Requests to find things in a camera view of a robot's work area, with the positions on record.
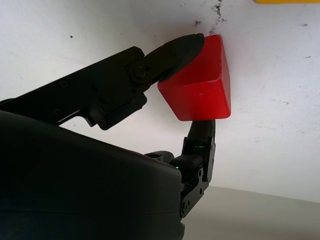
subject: white wall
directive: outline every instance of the white wall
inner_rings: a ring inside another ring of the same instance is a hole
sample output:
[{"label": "white wall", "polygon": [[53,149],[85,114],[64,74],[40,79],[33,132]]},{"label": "white wall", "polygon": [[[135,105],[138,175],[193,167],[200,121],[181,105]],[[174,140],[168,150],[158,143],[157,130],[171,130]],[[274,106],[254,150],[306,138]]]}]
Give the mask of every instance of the white wall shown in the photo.
[{"label": "white wall", "polygon": [[320,203],[210,186],[183,240],[318,240]]},{"label": "white wall", "polygon": [[[232,116],[217,123],[211,184],[320,202],[320,5],[223,0],[220,18],[211,9],[217,3],[0,0],[0,99],[131,46],[148,53],[214,29],[225,43]],[[82,119],[64,127],[141,153],[178,155],[190,123],[176,119],[156,87],[146,95],[143,110],[107,132]]]}]

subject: red cube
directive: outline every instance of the red cube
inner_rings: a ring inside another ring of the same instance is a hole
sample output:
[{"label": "red cube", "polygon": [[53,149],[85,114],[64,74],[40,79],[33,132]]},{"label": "red cube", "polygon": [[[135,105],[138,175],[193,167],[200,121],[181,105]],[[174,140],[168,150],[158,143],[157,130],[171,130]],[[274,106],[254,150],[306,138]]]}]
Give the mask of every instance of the red cube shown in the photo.
[{"label": "red cube", "polygon": [[206,37],[196,58],[158,89],[180,121],[228,118],[230,75],[222,37]]}]

